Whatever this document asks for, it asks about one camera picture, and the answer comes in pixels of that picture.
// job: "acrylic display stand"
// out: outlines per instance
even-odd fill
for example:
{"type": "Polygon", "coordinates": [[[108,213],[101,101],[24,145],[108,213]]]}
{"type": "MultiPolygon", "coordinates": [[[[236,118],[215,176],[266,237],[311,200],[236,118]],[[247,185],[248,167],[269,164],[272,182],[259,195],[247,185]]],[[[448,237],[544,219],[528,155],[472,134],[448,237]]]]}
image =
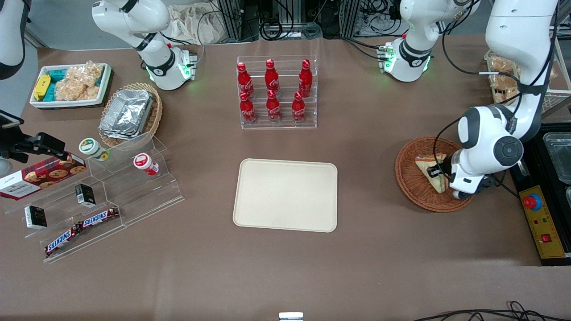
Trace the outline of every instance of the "acrylic display stand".
{"type": "MultiPolygon", "coordinates": [[[[316,128],[317,127],[317,56],[316,55],[286,55],[286,56],[248,56],[238,57],[238,62],[246,64],[246,70],[252,76],[252,84],[254,86],[254,97],[250,98],[254,104],[254,112],[258,118],[255,124],[248,125],[244,123],[242,114],[240,113],[240,122],[242,129],[298,129],[298,128],[316,128]],[[266,73],[266,60],[273,59],[275,69],[280,78],[280,111],[282,120],[279,123],[272,123],[268,117],[266,101],[268,99],[266,81],[264,74],[266,73]],[[292,118],[291,105],[293,95],[299,89],[299,72],[301,71],[301,62],[304,59],[311,61],[311,73],[313,74],[313,84],[309,97],[303,98],[305,102],[305,122],[295,124],[292,118]]],[[[238,112],[240,112],[240,87],[238,88],[238,112]]]]}
{"type": "Polygon", "coordinates": [[[44,258],[44,262],[55,262],[184,200],[178,182],[168,172],[162,154],[166,147],[156,137],[143,134],[109,150],[110,157],[105,162],[87,158],[89,170],[83,173],[21,200],[3,201],[7,215],[22,218],[25,239],[40,243],[38,257],[44,258]],[[147,153],[159,165],[156,175],[149,176],[133,166],[133,158],[139,153],[147,153]],[[79,183],[93,188],[95,207],[78,204],[75,185],[79,183]],[[24,208],[28,205],[44,209],[47,228],[33,230],[26,227],[24,208]],[[46,258],[44,247],[73,224],[112,207],[119,208],[118,217],[83,230],[46,258]]]}

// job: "acrylic bottle rack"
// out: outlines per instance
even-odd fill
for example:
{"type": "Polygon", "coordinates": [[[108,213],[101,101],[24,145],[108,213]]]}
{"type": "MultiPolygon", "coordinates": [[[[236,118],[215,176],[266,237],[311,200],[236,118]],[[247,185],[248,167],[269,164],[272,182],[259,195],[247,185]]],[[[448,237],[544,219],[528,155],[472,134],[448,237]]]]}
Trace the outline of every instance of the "acrylic bottle rack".
{"type": "Polygon", "coordinates": [[[258,118],[257,122],[248,125],[244,122],[240,113],[240,87],[238,88],[238,108],[242,129],[310,129],[317,127],[317,56],[316,55],[285,55],[285,56],[247,56],[238,57],[238,62],[246,65],[246,70],[252,77],[254,86],[254,97],[250,101],[254,104],[254,112],[258,118]],[[282,120],[279,123],[272,123],[268,117],[266,108],[267,89],[264,75],[266,73],[266,60],[273,59],[275,69],[280,80],[280,111],[282,120]],[[305,102],[305,122],[295,124],[292,117],[291,105],[293,95],[299,89],[299,73],[301,62],[309,59],[311,62],[311,73],[313,74],[313,84],[309,97],[303,98],[305,102]]]}

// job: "brown table surface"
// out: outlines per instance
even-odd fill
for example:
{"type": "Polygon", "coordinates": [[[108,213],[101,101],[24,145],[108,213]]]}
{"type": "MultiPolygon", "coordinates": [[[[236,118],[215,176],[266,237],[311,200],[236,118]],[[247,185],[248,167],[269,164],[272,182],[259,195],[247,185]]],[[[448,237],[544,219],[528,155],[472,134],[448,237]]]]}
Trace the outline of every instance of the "brown table surface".
{"type": "MultiPolygon", "coordinates": [[[[449,48],[463,68],[483,68],[483,35],[450,37],[449,48]]],[[[115,70],[112,92],[149,82],[135,50],[38,55],[40,66],[106,62],[115,70]]],[[[2,320],[276,320],[280,311],[302,311],[307,320],[407,320],[505,308],[507,300],[570,317],[571,267],[538,266],[517,199],[498,188],[461,211],[437,214],[396,184],[395,157],[407,141],[492,102],[485,77],[455,71],[440,45],[435,55],[418,81],[401,83],[343,41],[207,47],[196,81],[159,91],[157,137],[186,200],[54,264],[42,263],[38,243],[2,215],[2,320]],[[307,53],[318,55],[317,129],[243,131],[236,56],[307,53]],[[234,225],[244,158],[335,164],[337,229],[234,225]]],[[[22,128],[56,135],[76,152],[82,138],[98,137],[100,113],[26,106],[22,128]]],[[[444,136],[457,140],[455,127],[444,136]]]]}

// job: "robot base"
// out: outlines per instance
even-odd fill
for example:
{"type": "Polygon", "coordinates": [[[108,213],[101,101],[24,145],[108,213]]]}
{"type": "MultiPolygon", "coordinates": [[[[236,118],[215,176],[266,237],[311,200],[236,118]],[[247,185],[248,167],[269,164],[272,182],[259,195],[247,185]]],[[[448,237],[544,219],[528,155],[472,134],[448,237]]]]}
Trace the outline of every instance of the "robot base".
{"type": "Polygon", "coordinates": [[[399,38],[393,42],[387,42],[385,46],[380,46],[377,49],[377,57],[380,60],[379,67],[382,73],[388,73],[398,81],[413,82],[428,69],[430,57],[424,62],[418,60],[419,64],[416,67],[411,67],[399,52],[399,46],[403,40],[403,38],[399,38]]]}
{"type": "Polygon", "coordinates": [[[147,67],[151,80],[163,90],[175,90],[185,82],[194,80],[196,75],[196,54],[189,54],[187,50],[177,47],[172,47],[171,50],[175,54],[175,63],[164,76],[154,75],[147,67]]]}

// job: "round wicker basket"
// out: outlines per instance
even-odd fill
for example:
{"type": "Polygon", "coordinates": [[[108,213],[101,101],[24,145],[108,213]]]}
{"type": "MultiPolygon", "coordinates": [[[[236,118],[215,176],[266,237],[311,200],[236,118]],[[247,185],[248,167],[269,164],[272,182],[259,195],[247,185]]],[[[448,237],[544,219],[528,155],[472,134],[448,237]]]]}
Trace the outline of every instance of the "round wicker basket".
{"type": "MultiPolygon", "coordinates": [[[[160,100],[159,93],[157,93],[156,89],[154,89],[151,85],[148,85],[146,83],[132,83],[132,84],[127,85],[121,89],[134,89],[134,90],[144,89],[144,90],[147,90],[149,93],[152,93],[152,95],[154,96],[155,99],[152,102],[152,106],[151,106],[152,109],[148,115],[147,122],[145,123],[143,133],[150,131],[154,135],[156,133],[156,130],[159,128],[160,118],[163,115],[163,102],[160,100]]],[[[119,90],[116,91],[115,94],[113,94],[113,96],[111,96],[111,98],[105,104],[105,108],[103,109],[103,114],[101,115],[101,119],[103,119],[103,117],[105,116],[105,113],[107,113],[107,110],[109,109],[109,105],[111,104],[111,101],[113,100],[113,98],[115,98],[115,95],[117,95],[119,90]]],[[[125,139],[107,137],[107,136],[103,135],[103,133],[101,131],[99,132],[99,136],[101,137],[101,141],[103,141],[103,143],[105,143],[105,145],[107,145],[109,147],[116,146],[116,145],[121,144],[122,142],[126,141],[125,139]]]]}
{"type": "MultiPolygon", "coordinates": [[[[434,136],[419,137],[400,150],[395,162],[396,180],[404,194],[418,206],[433,212],[454,212],[468,205],[472,198],[456,199],[451,188],[439,194],[415,163],[418,155],[432,155],[434,139],[434,136]]],[[[436,144],[436,152],[446,155],[460,148],[444,138],[439,138],[436,144]]]]}

